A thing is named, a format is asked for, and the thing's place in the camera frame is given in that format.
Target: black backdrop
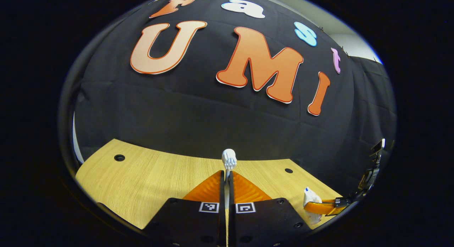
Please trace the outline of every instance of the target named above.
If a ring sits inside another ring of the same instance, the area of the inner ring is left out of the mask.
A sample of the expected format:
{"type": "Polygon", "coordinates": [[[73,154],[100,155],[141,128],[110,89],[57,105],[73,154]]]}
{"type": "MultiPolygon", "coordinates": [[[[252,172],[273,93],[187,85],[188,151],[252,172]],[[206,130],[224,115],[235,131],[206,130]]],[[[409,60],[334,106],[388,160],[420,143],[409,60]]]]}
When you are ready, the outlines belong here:
{"type": "Polygon", "coordinates": [[[386,164],[397,117],[391,82],[381,64],[347,57],[318,27],[268,0],[246,0],[264,8],[264,19],[222,9],[229,0],[196,0],[149,19],[168,1],[144,5],[118,24],[80,69],[82,79],[74,80],[72,90],[79,92],[76,135],[84,160],[113,138],[203,158],[219,159],[224,149],[232,148],[240,160],[290,158],[343,196],[355,190],[362,173],[372,167],[367,154],[381,138],[388,141],[382,166],[386,164]],[[172,44],[178,32],[175,25],[190,20],[206,21],[208,26],[197,31],[174,69],[157,75],[132,69],[129,59],[143,28],[170,24],[151,49],[150,56],[158,58],[172,44]],[[295,35],[296,21],[316,33],[316,47],[295,35]],[[275,77],[261,92],[254,91],[250,66],[245,71],[249,85],[244,88],[216,80],[237,44],[233,32],[237,26],[261,32],[271,56],[285,47],[303,56],[292,103],[266,95],[275,77]],[[340,74],[334,70],[331,48],[339,51],[340,74]],[[329,76],[331,85],[321,114],[313,116],[307,106],[317,90],[319,71],[329,76]]]}
{"type": "MultiPolygon", "coordinates": [[[[143,1],[2,1],[8,126],[2,144],[3,246],[135,246],[63,184],[68,171],[56,115],[64,76],[78,53],[112,19],[143,1]]],[[[298,245],[447,246],[450,0],[312,1],[367,37],[387,71],[399,76],[392,82],[399,127],[389,164],[369,197],[318,238],[298,245]]]]}

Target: screw hole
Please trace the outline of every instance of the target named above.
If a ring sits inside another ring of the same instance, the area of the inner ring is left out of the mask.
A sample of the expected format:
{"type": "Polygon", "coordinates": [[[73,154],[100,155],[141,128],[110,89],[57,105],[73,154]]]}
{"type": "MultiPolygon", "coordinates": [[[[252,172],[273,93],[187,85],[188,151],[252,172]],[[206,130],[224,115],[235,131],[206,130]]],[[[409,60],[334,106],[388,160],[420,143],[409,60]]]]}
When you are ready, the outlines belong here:
{"type": "Polygon", "coordinates": [[[200,237],[200,241],[202,242],[214,242],[214,238],[211,236],[202,236],[200,237]]]}
{"type": "Polygon", "coordinates": [[[251,236],[243,236],[240,238],[240,242],[243,242],[243,243],[248,243],[248,242],[251,242],[253,238],[251,236]]]}
{"type": "Polygon", "coordinates": [[[115,161],[120,161],[120,162],[125,160],[124,155],[116,155],[113,158],[115,159],[115,161]]]}

